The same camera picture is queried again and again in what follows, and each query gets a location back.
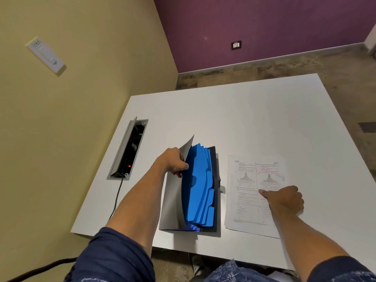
tabletop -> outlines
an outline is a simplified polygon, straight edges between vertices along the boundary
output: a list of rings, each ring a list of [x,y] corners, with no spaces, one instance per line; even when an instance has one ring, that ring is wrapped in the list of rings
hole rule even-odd
[[[218,233],[157,229],[153,246],[293,269],[280,239],[224,227],[228,155],[280,156],[303,193],[301,218],[376,271],[376,184],[317,74],[132,96],[72,232],[93,236],[106,224],[120,184],[107,175],[135,117],[148,124],[119,200],[166,148],[193,134],[193,144],[215,146],[219,164]]]

stack of paper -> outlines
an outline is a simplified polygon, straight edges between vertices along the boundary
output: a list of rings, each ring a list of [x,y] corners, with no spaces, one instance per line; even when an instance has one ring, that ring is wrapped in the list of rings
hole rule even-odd
[[[286,177],[280,158],[229,155],[225,227],[280,238],[268,200],[258,190],[277,191],[288,185]]]
[[[182,173],[182,207],[186,224],[212,227],[214,189],[210,150],[192,146],[185,160],[190,168]]]

blue folder divider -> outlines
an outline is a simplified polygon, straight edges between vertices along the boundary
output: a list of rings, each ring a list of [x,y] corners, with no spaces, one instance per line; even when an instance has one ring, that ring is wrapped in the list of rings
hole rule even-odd
[[[182,173],[182,207],[186,225],[212,227],[214,189],[210,150],[200,144],[192,146],[185,160],[190,168]]]

fist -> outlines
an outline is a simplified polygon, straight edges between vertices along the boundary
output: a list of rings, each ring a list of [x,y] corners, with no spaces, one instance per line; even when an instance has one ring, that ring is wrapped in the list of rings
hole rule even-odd
[[[182,176],[182,170],[189,168],[188,163],[184,162],[184,156],[177,147],[166,149],[157,158],[156,163],[164,166],[166,172],[171,172],[178,177]]]
[[[303,211],[304,200],[297,186],[287,186],[278,191],[259,190],[259,193],[268,199],[271,209],[285,207],[295,214]]]

sleeve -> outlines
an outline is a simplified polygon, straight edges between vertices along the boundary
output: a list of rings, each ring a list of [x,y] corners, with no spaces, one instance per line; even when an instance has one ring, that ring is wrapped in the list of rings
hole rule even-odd
[[[129,237],[103,227],[91,239],[65,282],[155,282],[153,263]]]
[[[337,256],[318,264],[307,282],[374,282],[376,275],[355,258]]]

